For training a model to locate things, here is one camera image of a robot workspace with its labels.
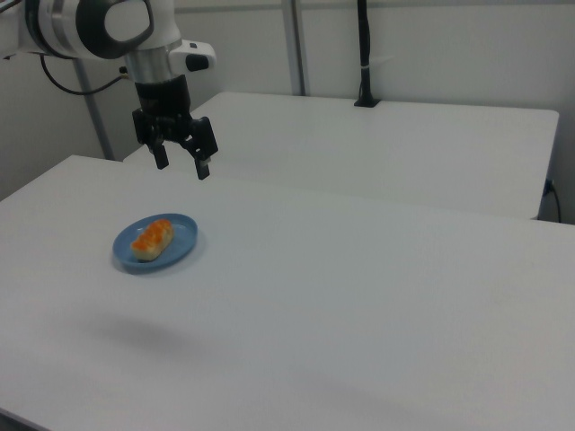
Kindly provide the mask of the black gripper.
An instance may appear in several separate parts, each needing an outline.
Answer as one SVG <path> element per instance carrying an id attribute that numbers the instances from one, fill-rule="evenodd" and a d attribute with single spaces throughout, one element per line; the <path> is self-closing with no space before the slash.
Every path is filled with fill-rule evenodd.
<path id="1" fill-rule="evenodd" d="M 132 112 L 137 141 L 146 145 L 158 170 L 169 165 L 164 141 L 180 144 L 194 159 L 199 180 L 206 179 L 209 159 L 218 151 L 217 141 L 207 117 L 190 114 L 190 95 L 186 77 L 181 75 L 156 84 L 136 83 L 140 108 Z"/>

